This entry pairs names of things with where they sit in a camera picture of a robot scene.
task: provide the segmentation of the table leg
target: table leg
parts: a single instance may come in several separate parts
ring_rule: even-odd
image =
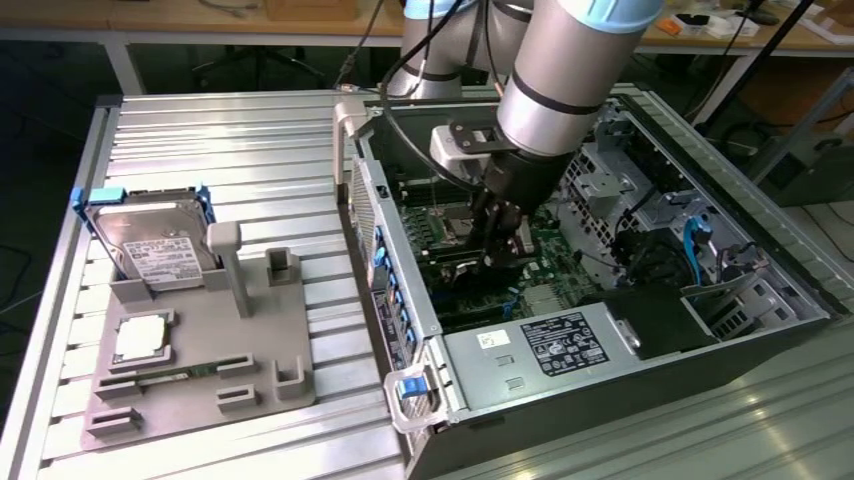
[[[104,49],[107,50],[107,57],[109,58],[112,71],[116,74],[116,79],[121,86],[121,93],[125,95],[143,95],[145,88],[139,78],[136,65],[133,65],[131,52],[128,52],[127,42],[119,35],[112,35],[101,41],[101,45],[104,45]]]
[[[738,60],[735,60],[735,63],[730,67],[730,70],[726,72],[726,75],[720,79],[720,83],[718,83],[718,86],[715,87],[715,91],[708,97],[708,101],[703,105],[703,108],[696,114],[696,117],[694,117],[691,125],[703,123],[708,119],[711,112],[714,112],[715,108],[718,108],[718,106],[720,105],[723,97],[726,97],[726,94],[732,89],[732,86],[735,86],[735,82],[738,82],[738,79],[742,78],[742,75],[747,71],[747,68],[750,67],[752,61],[756,59],[758,55],[759,52],[751,52],[747,55],[739,57]]]

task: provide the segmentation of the circuit board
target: circuit board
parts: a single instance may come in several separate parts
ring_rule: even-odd
[[[472,228],[468,207],[464,203],[401,206],[400,214],[446,333],[554,313],[599,290],[546,208],[530,219],[536,256],[516,271],[491,272],[459,288],[448,287],[450,279],[479,255],[479,249],[466,247]]]

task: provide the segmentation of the warning label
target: warning label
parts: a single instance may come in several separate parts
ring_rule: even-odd
[[[580,313],[522,325],[539,368],[550,377],[608,361]]]
[[[187,237],[128,242],[124,250],[147,283],[201,278],[199,259]]]

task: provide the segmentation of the wooden table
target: wooden table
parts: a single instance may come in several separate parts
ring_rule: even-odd
[[[359,0],[359,17],[349,22],[276,22],[267,19],[263,8],[248,11],[245,18],[235,18],[203,6],[197,0],[0,0],[0,39],[100,43],[107,49],[121,90],[128,95],[137,95],[144,93],[144,87],[128,54],[129,44],[353,46],[364,33],[373,2],[375,0]],[[780,18],[788,15],[788,11],[775,5],[767,9]],[[385,0],[365,45],[400,46],[403,24],[403,13],[396,0]],[[776,27],[762,27],[755,37],[736,40],[730,55],[738,56],[738,60],[696,116],[696,121],[703,121],[719,104],[775,29]],[[728,40],[708,35],[674,37],[651,27],[638,52],[719,55],[727,43]],[[854,47],[828,43],[798,25],[774,54],[792,57],[854,57]]]

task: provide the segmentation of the hard drive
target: hard drive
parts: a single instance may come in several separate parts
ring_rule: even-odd
[[[201,272],[219,268],[205,246],[213,223],[207,188],[127,193],[92,190],[76,202],[124,279],[141,279],[152,291],[203,285]]]

